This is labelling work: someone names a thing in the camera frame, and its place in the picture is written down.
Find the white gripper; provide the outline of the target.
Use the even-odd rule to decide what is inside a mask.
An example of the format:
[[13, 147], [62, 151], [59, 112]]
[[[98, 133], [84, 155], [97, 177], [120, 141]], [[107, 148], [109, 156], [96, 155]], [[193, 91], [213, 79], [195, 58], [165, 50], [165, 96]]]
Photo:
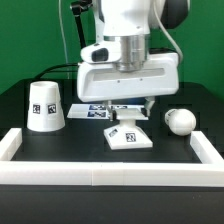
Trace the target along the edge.
[[83, 62], [78, 70], [77, 95], [83, 102], [105, 101], [110, 121], [116, 119], [110, 100], [146, 97], [144, 108], [149, 116], [155, 103], [152, 96], [177, 92], [177, 65], [176, 53], [151, 54], [143, 68], [134, 72], [120, 72], [114, 63]]

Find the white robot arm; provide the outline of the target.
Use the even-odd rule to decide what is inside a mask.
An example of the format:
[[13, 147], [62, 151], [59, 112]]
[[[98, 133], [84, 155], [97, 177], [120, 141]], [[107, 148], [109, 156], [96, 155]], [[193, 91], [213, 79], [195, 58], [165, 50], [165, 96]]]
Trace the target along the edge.
[[114, 120], [111, 102], [144, 97], [145, 115], [154, 98], [175, 93], [182, 51], [149, 49], [150, 30], [164, 33], [180, 25], [190, 0], [93, 0], [97, 42], [81, 50], [77, 94], [84, 102], [102, 101]]

